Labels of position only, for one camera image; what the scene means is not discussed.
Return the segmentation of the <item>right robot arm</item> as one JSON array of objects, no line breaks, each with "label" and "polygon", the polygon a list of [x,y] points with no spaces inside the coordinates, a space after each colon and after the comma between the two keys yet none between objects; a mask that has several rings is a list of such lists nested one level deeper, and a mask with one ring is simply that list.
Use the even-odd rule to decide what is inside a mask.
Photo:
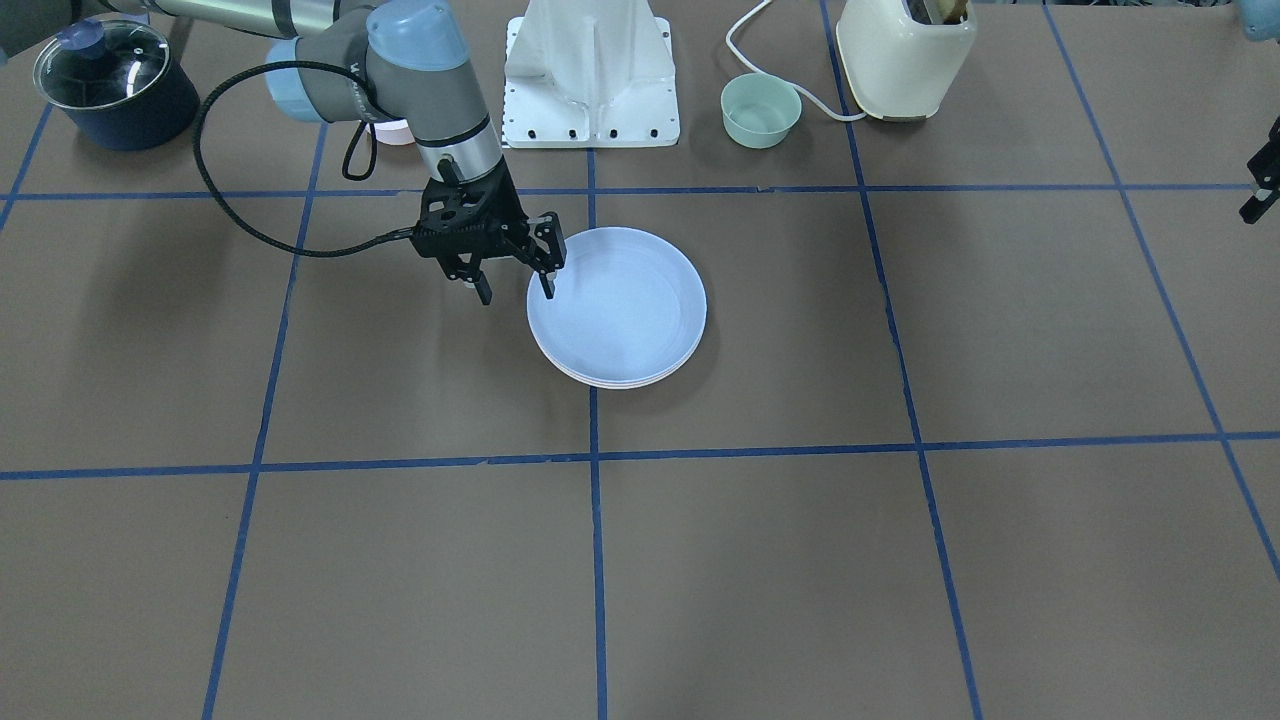
[{"label": "right robot arm", "polygon": [[530,218],[512,181],[500,132],[474,72],[468,44],[447,1],[114,1],[120,14],[155,12],[209,20],[273,38],[268,60],[219,85],[201,104],[195,133],[214,102],[262,76],[273,100],[306,122],[404,120],[429,173],[419,219],[340,250],[349,256],[408,241],[483,304],[488,259],[530,268],[552,299],[564,237],[549,211]]}]

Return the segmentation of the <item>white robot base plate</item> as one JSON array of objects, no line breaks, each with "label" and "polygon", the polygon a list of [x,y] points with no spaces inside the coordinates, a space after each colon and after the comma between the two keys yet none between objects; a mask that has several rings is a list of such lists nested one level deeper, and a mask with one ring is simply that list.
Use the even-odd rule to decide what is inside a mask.
[{"label": "white robot base plate", "polygon": [[649,149],[681,136],[671,26],[648,1],[531,1],[506,29],[511,149]]}]

